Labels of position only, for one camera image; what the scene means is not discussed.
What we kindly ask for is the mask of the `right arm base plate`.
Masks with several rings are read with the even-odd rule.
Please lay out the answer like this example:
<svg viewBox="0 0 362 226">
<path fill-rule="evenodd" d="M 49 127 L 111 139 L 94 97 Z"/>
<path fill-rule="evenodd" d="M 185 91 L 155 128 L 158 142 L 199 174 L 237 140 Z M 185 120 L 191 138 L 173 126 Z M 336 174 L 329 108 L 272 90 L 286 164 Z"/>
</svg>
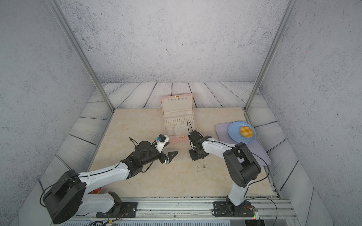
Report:
<svg viewBox="0 0 362 226">
<path fill-rule="evenodd" d="M 232 202 L 213 202 L 212 215 L 215 217 L 255 218 L 255 209 L 250 202 L 245 201 L 235 206 Z"/>
</svg>

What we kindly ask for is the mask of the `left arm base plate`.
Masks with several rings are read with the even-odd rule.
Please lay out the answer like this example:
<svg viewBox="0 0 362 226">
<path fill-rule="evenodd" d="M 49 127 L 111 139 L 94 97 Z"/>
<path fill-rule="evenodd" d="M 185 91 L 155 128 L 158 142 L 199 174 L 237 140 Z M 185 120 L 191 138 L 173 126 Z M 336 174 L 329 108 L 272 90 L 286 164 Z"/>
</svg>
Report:
<svg viewBox="0 0 362 226">
<path fill-rule="evenodd" d="M 97 212 L 96 218 L 135 218 L 137 207 L 137 202 L 116 203 L 109 212 Z"/>
</svg>

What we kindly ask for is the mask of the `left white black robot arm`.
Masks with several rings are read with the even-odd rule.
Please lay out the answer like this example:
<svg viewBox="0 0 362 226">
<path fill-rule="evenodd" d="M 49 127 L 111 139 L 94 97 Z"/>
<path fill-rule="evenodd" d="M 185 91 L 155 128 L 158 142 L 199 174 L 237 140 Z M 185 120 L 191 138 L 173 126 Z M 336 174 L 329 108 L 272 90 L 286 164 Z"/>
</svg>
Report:
<svg viewBox="0 0 362 226">
<path fill-rule="evenodd" d="M 154 143 L 141 141 L 134 145 L 134 151 L 115 165 L 82 173 L 69 170 L 48 186 L 40 196 L 40 205 L 47 209 L 52 223 L 62 224 L 75 215 L 93 212 L 107 217 L 120 215 L 123 204 L 115 192 L 93 194 L 92 191 L 130 179 L 141 173 L 144 165 L 156 160 L 169 164 L 178 154 L 177 151 L 163 152 L 163 148 L 169 145 L 167 137 L 157 138 Z"/>
</svg>

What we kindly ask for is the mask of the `pink jewelry box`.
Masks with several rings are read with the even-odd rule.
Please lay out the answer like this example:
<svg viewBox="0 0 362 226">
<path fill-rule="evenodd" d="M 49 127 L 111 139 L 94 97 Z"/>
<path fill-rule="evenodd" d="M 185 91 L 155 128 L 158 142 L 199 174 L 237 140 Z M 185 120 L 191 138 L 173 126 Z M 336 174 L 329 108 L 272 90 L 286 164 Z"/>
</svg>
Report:
<svg viewBox="0 0 362 226">
<path fill-rule="evenodd" d="M 174 95 L 161 98 L 164 126 L 171 144 L 189 141 L 192 129 L 197 129 L 194 118 L 192 94 Z"/>
</svg>

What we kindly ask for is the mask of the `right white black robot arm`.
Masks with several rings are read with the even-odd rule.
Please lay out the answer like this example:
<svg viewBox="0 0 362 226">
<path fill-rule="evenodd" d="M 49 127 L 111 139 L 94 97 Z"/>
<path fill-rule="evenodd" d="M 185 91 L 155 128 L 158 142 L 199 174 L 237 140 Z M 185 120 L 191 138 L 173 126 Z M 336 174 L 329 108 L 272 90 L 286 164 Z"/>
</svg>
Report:
<svg viewBox="0 0 362 226">
<path fill-rule="evenodd" d="M 229 175 L 233 180 L 232 189 L 226 197 L 226 209 L 231 215 L 242 213 L 250 203 L 246 199 L 251 184 L 261 173 L 261 167 L 253 153 L 244 143 L 236 145 L 217 141 L 211 136 L 202 136 L 198 131 L 189 133 L 192 149 L 189 155 L 193 161 L 214 154 L 224 159 Z"/>
</svg>

